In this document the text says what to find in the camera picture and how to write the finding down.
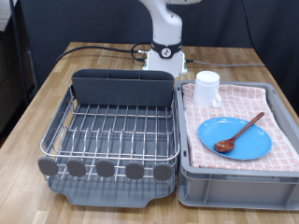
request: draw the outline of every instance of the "wall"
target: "wall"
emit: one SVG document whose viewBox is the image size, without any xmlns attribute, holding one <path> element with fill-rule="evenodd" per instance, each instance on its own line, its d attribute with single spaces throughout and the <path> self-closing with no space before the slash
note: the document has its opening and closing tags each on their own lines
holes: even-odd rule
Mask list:
<svg viewBox="0 0 299 224">
<path fill-rule="evenodd" d="M 295 110 L 299 111 L 299 2 L 243 0 L 254 46 Z M 137 0 L 21 0 L 37 82 L 71 41 L 151 41 L 151 19 Z M 183 45 L 251 48 L 240 0 L 203 0 L 169 6 L 183 19 Z"/>
<path fill-rule="evenodd" d="M 27 53 L 28 38 L 22 19 L 21 6 L 16 6 L 16 16 L 21 38 L 21 53 L 24 73 L 28 90 L 33 87 L 31 67 Z M 15 44 L 12 20 L 6 30 L 0 35 L 0 133 L 3 133 L 8 121 L 11 119 L 21 101 L 24 99 L 21 84 L 21 71 Z"/>
</svg>

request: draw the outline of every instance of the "spoon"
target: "spoon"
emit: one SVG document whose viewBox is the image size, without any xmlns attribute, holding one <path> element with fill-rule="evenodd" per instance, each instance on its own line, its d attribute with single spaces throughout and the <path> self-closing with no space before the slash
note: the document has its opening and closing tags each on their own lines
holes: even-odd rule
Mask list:
<svg viewBox="0 0 299 224">
<path fill-rule="evenodd" d="M 230 152 L 235 148 L 235 139 L 240 136 L 248 127 L 254 124 L 264 115 L 264 112 L 258 114 L 251 122 L 249 122 L 240 132 L 238 132 L 234 137 L 228 140 L 222 140 L 214 145 L 214 148 L 218 152 Z"/>
</svg>

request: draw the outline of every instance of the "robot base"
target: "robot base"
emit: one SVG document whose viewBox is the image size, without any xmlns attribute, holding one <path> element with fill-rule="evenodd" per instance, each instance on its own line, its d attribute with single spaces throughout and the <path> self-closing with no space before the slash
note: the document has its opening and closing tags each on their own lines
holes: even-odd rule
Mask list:
<svg viewBox="0 0 299 224">
<path fill-rule="evenodd" d="M 170 73 L 173 77 L 179 77 L 188 72 L 183 51 L 174 54 L 171 59 L 162 59 L 159 54 L 152 49 L 148 52 L 148 59 L 143 66 L 143 70 L 165 71 Z"/>
</svg>

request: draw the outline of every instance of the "wire rack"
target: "wire rack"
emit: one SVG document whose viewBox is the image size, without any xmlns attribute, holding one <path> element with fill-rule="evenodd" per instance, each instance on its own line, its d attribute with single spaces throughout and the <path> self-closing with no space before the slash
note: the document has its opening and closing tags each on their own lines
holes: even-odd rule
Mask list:
<svg viewBox="0 0 299 224">
<path fill-rule="evenodd" d="M 57 164 L 59 180 L 70 175 L 70 159 L 85 165 L 86 181 L 105 179 L 95 169 L 99 160 L 113 164 L 111 178 L 115 182 L 120 177 L 129 181 L 125 170 L 132 161 L 144 168 L 142 179 L 153 178 L 153 169 L 159 163 L 175 170 L 178 148 L 174 103 L 171 107 L 78 105 L 71 88 L 69 94 L 71 99 L 65 112 L 60 112 L 62 119 L 50 143 L 45 144 L 45 137 L 41 142 L 46 157 L 54 158 Z M 73 180 L 80 178 L 70 176 Z"/>
</svg>

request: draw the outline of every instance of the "plate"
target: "plate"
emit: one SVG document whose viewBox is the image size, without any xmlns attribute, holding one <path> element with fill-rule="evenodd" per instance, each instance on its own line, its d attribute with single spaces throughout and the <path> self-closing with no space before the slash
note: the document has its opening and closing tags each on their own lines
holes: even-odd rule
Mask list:
<svg viewBox="0 0 299 224">
<path fill-rule="evenodd" d="M 253 124 L 236 140 L 235 148 L 230 152 L 218 152 L 215 143 L 234 137 L 249 122 L 235 118 L 214 118 L 206 120 L 198 129 L 202 143 L 223 157 L 235 160 L 254 160 L 266 155 L 272 146 L 271 138 L 261 127 Z"/>
</svg>

